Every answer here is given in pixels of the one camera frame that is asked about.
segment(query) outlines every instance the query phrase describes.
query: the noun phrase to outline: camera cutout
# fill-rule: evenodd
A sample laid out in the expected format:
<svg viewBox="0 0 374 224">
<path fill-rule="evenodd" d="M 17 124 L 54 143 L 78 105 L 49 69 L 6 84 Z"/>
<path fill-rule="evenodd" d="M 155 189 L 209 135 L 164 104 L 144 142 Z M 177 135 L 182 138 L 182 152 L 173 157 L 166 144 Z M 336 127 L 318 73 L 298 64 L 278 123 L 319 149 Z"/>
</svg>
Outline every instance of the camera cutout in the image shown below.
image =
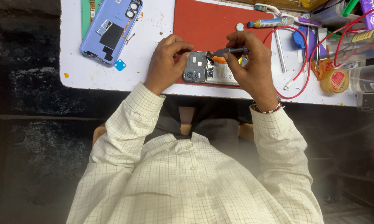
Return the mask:
<svg viewBox="0 0 374 224">
<path fill-rule="evenodd" d="M 129 4 L 128 10 L 125 13 L 125 16 L 127 18 L 133 19 L 135 15 L 138 13 L 139 7 L 140 7 L 140 4 L 132 0 Z"/>
</svg>

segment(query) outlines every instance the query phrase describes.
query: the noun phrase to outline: screwdriver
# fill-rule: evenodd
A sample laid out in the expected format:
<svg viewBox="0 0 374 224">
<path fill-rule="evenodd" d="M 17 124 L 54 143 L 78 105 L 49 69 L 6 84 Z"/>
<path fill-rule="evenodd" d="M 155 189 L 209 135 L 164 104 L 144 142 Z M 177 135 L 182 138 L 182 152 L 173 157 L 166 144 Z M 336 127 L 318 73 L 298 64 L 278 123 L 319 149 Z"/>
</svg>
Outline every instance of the screwdriver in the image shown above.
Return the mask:
<svg viewBox="0 0 374 224">
<path fill-rule="evenodd" d="M 234 53 L 238 53 L 238 52 L 244 52 L 245 54 L 248 54 L 249 51 L 248 51 L 248 48 L 246 46 L 243 46 L 243 47 L 228 47 L 228 48 L 223 48 L 223 49 L 217 50 L 214 53 L 211 53 L 210 51 L 208 51 L 206 54 L 209 58 L 213 58 L 214 56 L 223 57 L 224 53 L 234 54 Z"/>
</svg>

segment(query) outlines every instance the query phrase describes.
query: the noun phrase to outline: clear plastic jar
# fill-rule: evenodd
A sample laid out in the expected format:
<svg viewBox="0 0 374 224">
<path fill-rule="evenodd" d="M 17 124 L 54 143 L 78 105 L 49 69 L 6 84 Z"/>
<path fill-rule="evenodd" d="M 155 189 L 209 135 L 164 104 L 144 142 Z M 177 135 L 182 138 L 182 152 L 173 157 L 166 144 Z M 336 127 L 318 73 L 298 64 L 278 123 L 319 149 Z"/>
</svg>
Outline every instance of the clear plastic jar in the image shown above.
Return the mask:
<svg viewBox="0 0 374 224">
<path fill-rule="evenodd" d="M 352 92 L 374 91 L 374 65 L 347 70 L 350 77 L 349 90 Z"/>
</svg>

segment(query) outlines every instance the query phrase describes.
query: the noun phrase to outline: red cable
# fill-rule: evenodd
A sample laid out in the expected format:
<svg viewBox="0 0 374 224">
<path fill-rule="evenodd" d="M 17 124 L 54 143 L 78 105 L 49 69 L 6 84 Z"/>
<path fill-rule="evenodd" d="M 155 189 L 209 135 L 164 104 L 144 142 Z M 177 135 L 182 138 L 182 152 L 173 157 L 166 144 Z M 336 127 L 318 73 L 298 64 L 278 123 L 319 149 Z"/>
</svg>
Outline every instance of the red cable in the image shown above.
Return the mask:
<svg viewBox="0 0 374 224">
<path fill-rule="evenodd" d="M 355 20 L 351 21 L 350 23 L 348 23 L 348 24 L 342 26 L 341 28 L 335 30 L 334 32 L 328 34 L 324 39 L 322 39 L 322 40 L 321 40 L 321 41 L 320 41 L 320 42 L 319 42 L 319 43 L 314 47 L 314 49 L 317 49 L 317 48 L 320 46 L 320 44 L 322 44 L 322 43 L 324 42 L 324 40 L 326 40 L 327 38 L 329 38 L 329 37 L 330 37 L 331 35 L 333 35 L 334 33 L 336 33 L 336 32 L 338 32 L 338 31 L 342 30 L 343 28 L 345 28 L 345 27 L 347 27 L 347 26 L 349 26 L 349 28 L 350 28 L 350 27 L 352 26 L 353 23 L 355 24 L 356 22 L 361 22 L 361 21 L 359 21 L 360 19 L 364 18 L 366 15 L 368 15 L 369 13 L 372 13 L 373 11 L 374 11 L 374 8 L 371 9 L 370 11 L 364 13 L 364 14 L 363 14 L 362 16 L 360 16 L 359 18 L 356 18 Z M 300 30 L 298 30 L 297 28 L 294 28 L 294 27 L 291 27 L 291 26 L 280 26 L 280 27 L 275 28 L 274 30 L 272 30 L 272 31 L 267 35 L 267 37 L 264 39 L 264 42 L 263 42 L 263 43 L 266 43 L 267 39 L 271 36 L 271 34 L 274 33 L 277 29 L 281 29 L 281 28 L 289 28 L 289 29 L 294 29 L 294 30 L 298 31 L 298 32 L 303 36 L 305 47 L 306 47 L 306 49 L 308 49 L 308 47 L 307 47 L 308 44 L 307 44 L 306 37 L 304 36 L 304 34 L 303 34 Z M 340 45 L 340 43 L 341 43 L 341 41 L 342 41 L 343 35 L 341 36 L 341 38 L 340 38 L 340 40 L 339 40 L 339 44 L 338 44 L 338 48 L 337 48 L 337 49 L 339 49 L 339 45 Z M 302 92 L 303 92 L 304 89 L 306 88 L 307 84 L 309 83 L 310 70 L 311 70 L 311 61 L 312 61 L 312 58 L 313 58 L 314 52 L 315 52 L 315 51 L 312 51 L 312 53 L 310 54 L 310 58 L 309 58 L 309 71 L 308 71 L 308 73 L 307 73 L 307 80 L 306 80 L 306 83 L 304 84 L 303 89 L 302 89 L 298 94 L 296 94 L 295 96 L 292 96 L 292 97 L 285 97 L 285 96 L 281 95 L 281 94 L 277 91 L 277 89 L 276 89 L 275 91 L 277 92 L 277 94 L 278 94 L 280 97 L 289 100 L 289 99 L 293 99 L 293 98 L 299 96 L 300 94 L 302 94 Z M 336 53 L 335 53 L 334 63 L 336 62 L 337 52 L 338 52 L 338 51 L 336 51 Z M 299 71 L 299 73 L 298 73 L 298 74 L 296 75 L 296 77 L 293 79 L 294 81 L 295 81 L 295 80 L 299 77 L 299 75 L 302 73 L 302 70 L 303 70 L 303 68 L 305 67 L 306 63 L 307 63 L 307 56 L 308 56 L 308 54 L 306 54 L 306 57 L 305 57 L 306 59 L 305 59 L 305 61 L 304 61 L 304 63 L 303 63 L 302 69 Z"/>
<path fill-rule="evenodd" d="M 357 24 L 357 23 L 359 23 L 359 22 L 355 22 L 355 23 L 350 24 L 350 25 L 345 29 L 345 31 L 343 32 L 343 34 L 341 35 L 341 38 L 339 39 L 339 43 L 338 43 L 338 46 L 336 47 L 336 51 L 335 51 L 335 58 L 334 58 L 334 66 L 335 66 L 335 67 L 339 67 L 339 66 L 342 65 L 342 64 L 338 64 L 338 65 L 336 64 L 336 57 L 338 56 L 339 47 L 340 47 L 340 44 L 342 43 L 342 37 L 345 35 L 345 33 L 347 32 L 347 30 L 348 30 L 350 27 L 354 26 L 354 25 Z"/>
<path fill-rule="evenodd" d="M 307 50 L 309 49 L 309 47 L 308 47 L 308 43 L 307 43 L 307 41 L 306 41 L 306 37 L 304 36 L 304 34 L 302 33 L 302 31 L 300 31 L 298 28 L 294 28 L 294 27 L 292 27 L 292 26 L 279 26 L 279 27 L 273 29 L 273 30 L 269 33 L 269 35 L 267 35 L 267 37 L 264 39 L 263 43 L 265 44 L 265 43 L 267 42 L 267 39 L 269 39 L 269 37 L 271 37 L 271 34 L 274 33 L 276 30 L 281 29 L 281 28 L 294 29 L 294 30 L 296 30 L 297 32 L 299 32 L 299 33 L 302 35 L 302 37 L 303 37 L 303 40 L 304 40 L 304 46 L 306 47 L 306 54 L 305 54 L 304 63 L 303 63 L 302 69 L 299 71 L 299 73 L 298 73 L 298 74 L 295 76 L 295 78 L 293 79 L 293 80 L 295 81 L 295 80 L 299 77 L 299 75 L 302 73 L 304 67 L 305 67 L 306 64 L 307 64 L 308 55 L 309 55 L 309 54 L 308 54 L 308 51 L 307 51 Z M 307 86 L 307 84 L 309 83 L 310 70 L 311 70 L 311 60 L 309 61 L 309 71 L 308 71 L 308 74 L 307 74 L 307 80 L 306 80 L 306 83 L 304 84 L 303 89 L 302 89 L 302 90 L 301 90 L 297 95 L 295 95 L 295 96 L 293 96 L 293 97 L 286 97 L 286 96 L 281 95 L 281 94 L 278 92 L 277 89 L 275 89 L 275 91 L 277 92 L 277 94 L 278 94 L 279 96 L 281 96 L 281 97 L 284 98 L 284 99 L 293 99 L 293 98 L 299 96 L 299 95 L 304 91 L 304 89 L 306 89 L 306 86 Z"/>
<path fill-rule="evenodd" d="M 366 29 L 366 28 L 351 29 L 351 30 L 349 30 L 348 32 L 360 31 L 360 30 L 364 30 L 364 29 Z"/>
</svg>

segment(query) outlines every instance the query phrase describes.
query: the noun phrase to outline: hand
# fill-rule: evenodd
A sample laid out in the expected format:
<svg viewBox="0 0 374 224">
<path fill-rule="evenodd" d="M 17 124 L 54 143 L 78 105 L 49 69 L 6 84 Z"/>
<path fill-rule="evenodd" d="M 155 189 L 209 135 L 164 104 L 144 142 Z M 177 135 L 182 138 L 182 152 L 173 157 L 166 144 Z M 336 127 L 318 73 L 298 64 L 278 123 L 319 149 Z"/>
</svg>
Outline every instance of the hand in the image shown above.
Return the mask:
<svg viewBox="0 0 374 224">
<path fill-rule="evenodd" d="M 253 32 L 234 32 L 227 36 L 226 47 L 246 46 L 249 61 L 242 67 L 237 57 L 242 53 L 224 53 L 228 67 L 239 83 L 252 96 L 261 111 L 270 111 L 277 107 L 277 93 L 271 76 L 271 50 L 256 37 Z"/>
<path fill-rule="evenodd" d="M 175 34 L 163 38 L 155 49 L 148 67 L 147 79 L 144 85 L 151 92 L 160 95 L 165 89 L 173 85 L 183 74 L 187 59 L 194 46 Z M 174 57 L 182 54 L 175 64 Z"/>
</svg>

